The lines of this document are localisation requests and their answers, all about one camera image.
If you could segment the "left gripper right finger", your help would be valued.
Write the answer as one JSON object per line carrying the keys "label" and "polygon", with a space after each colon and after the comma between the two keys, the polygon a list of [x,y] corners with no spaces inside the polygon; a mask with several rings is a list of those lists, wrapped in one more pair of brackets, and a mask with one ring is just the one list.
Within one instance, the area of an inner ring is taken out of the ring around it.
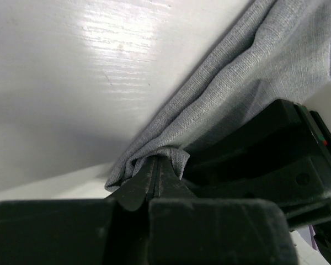
{"label": "left gripper right finger", "polygon": [[150,264],[297,264],[280,208],[262,199],[201,199],[156,159]]}

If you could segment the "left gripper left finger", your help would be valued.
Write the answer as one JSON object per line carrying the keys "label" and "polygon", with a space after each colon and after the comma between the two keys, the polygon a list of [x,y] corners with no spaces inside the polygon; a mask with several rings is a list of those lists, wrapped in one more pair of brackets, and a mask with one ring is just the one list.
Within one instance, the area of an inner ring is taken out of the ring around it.
{"label": "left gripper left finger", "polygon": [[157,159],[104,199],[0,202],[0,264],[147,264]]}

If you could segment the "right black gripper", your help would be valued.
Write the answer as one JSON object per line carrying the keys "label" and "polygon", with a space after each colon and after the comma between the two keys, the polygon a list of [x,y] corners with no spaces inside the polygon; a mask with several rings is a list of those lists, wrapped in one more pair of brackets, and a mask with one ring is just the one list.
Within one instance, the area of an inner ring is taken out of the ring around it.
{"label": "right black gripper", "polygon": [[331,221],[331,132],[305,106],[277,99],[214,145],[194,152],[183,173],[200,198],[259,198],[290,227]]}

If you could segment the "grey cloth napkin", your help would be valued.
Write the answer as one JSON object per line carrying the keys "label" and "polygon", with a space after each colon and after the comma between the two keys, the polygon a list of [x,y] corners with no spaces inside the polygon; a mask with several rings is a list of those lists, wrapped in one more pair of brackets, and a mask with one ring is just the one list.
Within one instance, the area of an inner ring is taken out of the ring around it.
{"label": "grey cloth napkin", "polygon": [[121,155],[113,192],[152,155],[178,177],[188,159],[276,99],[303,103],[331,79],[331,1],[253,1]]}

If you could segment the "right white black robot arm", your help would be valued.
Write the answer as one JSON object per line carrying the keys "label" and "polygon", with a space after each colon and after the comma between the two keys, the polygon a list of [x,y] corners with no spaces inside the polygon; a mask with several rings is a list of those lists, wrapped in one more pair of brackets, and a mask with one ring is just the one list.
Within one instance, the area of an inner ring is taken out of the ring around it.
{"label": "right white black robot arm", "polygon": [[331,225],[331,81],[304,104],[273,101],[192,155],[184,179],[200,198],[272,201],[292,228]]}

